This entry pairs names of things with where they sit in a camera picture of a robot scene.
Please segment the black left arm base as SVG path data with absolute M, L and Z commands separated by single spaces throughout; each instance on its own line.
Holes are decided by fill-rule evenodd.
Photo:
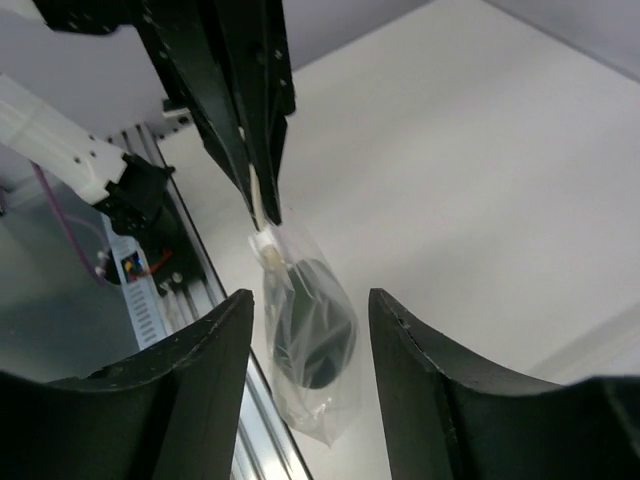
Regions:
M 147 282 L 155 294 L 165 298 L 205 278 L 201 261 L 184 231 L 171 241 L 162 241 L 158 248 L 134 244 L 137 249 L 119 261 L 126 285 Z

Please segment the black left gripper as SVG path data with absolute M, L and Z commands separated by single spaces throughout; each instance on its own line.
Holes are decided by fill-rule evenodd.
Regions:
M 107 36 L 122 26 L 132 26 L 142 36 L 149 32 L 141 1 L 35 0 L 34 4 L 45 24 L 56 32 Z

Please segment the dark green fake food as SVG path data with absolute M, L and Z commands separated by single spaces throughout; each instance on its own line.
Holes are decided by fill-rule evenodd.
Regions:
M 322 261 L 302 259 L 286 273 L 273 358 L 291 383 L 320 390 L 349 365 L 357 339 L 356 316 L 344 289 Z

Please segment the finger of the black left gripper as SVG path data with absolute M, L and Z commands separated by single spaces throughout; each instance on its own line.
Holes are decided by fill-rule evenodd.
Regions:
M 175 86 L 205 149 L 241 193 L 252 219 L 249 155 L 235 99 L 228 48 L 215 6 L 207 1 L 143 1 L 147 38 Z
M 245 153 L 225 153 L 218 141 L 205 149 L 252 209 L 249 168 L 254 167 L 266 219 L 281 223 L 278 177 L 288 129 L 295 112 L 283 3 L 201 1 L 199 13 L 225 83 Z

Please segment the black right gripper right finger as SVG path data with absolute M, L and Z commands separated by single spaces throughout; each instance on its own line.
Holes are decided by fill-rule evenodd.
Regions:
M 494 363 L 382 289 L 371 347 L 395 479 L 635 479 L 639 380 L 561 386 Z

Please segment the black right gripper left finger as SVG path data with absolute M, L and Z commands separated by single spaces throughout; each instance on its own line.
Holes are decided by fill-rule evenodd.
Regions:
M 2 477 L 138 479 L 153 460 L 144 448 L 159 382 L 129 366 L 133 356 L 48 383 L 3 373 Z

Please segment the clear zip top bag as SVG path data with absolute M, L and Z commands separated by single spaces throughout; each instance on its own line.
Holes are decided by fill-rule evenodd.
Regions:
M 250 194 L 274 403 L 291 429 L 330 446 L 360 407 L 358 318 L 303 225 L 291 213 L 267 219 L 255 172 Z

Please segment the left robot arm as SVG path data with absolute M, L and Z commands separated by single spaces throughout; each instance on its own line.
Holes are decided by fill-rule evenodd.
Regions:
M 279 1 L 5 1 L 56 32 L 108 36 L 133 27 L 171 103 L 188 110 L 209 156 L 242 194 L 258 228 L 282 221 L 278 177 L 296 109 Z M 172 249 L 169 167 L 85 130 L 9 77 L 1 141 L 108 216 L 118 234 Z

